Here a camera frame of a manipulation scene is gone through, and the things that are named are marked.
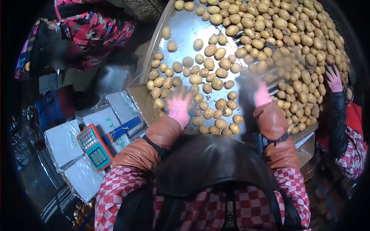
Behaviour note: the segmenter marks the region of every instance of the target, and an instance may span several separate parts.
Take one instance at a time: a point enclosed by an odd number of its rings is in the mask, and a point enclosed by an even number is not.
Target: scale keypad
[[[78,136],[78,142],[84,151],[90,149],[98,140],[94,137],[93,130],[87,129]]]

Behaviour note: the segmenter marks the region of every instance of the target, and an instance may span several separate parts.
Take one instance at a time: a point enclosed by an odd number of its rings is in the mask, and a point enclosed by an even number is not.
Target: pink glove
[[[179,122],[182,130],[189,123],[188,105],[192,96],[186,86],[178,86],[174,91],[169,91],[167,108],[168,116]]]
[[[258,88],[254,95],[256,108],[272,102],[266,84],[264,84],[260,79],[258,80],[258,84]]]
[[[336,65],[332,64],[332,66],[325,65],[325,74],[328,78],[327,84],[330,87],[332,93],[343,91],[342,88],[342,81],[340,80],[340,73]]]

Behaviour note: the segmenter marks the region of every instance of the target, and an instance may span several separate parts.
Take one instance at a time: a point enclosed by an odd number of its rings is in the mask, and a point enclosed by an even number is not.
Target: white cardboard box
[[[105,172],[96,172],[84,156],[63,173],[63,178],[72,192],[84,202],[88,202],[99,191]]]
[[[130,71],[120,66],[104,66],[98,74],[95,92],[103,98],[105,95],[122,90]]]
[[[45,131],[46,144],[57,171],[84,155],[76,140],[79,133],[80,128],[75,119]]]
[[[138,116],[138,114],[135,111],[134,102],[125,91],[109,94],[106,96],[106,99],[112,106],[113,111],[117,114],[117,117],[120,119],[122,124]],[[127,132],[127,135],[131,136],[140,129],[141,126],[136,125]]]

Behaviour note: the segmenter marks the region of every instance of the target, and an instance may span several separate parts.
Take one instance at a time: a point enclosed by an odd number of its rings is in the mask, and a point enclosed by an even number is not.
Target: black sleeve
[[[329,151],[334,158],[339,158],[347,150],[346,135],[346,94],[335,92],[330,94],[332,117],[330,119]]]

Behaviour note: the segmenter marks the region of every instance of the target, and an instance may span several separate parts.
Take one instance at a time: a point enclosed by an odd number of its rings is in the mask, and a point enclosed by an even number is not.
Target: digital scale
[[[107,144],[112,143],[131,128],[140,124],[140,122],[141,118],[137,116],[102,137],[100,137],[94,124],[90,124],[76,136],[82,151],[91,162],[95,171],[102,171],[113,162],[113,156],[108,150]]]

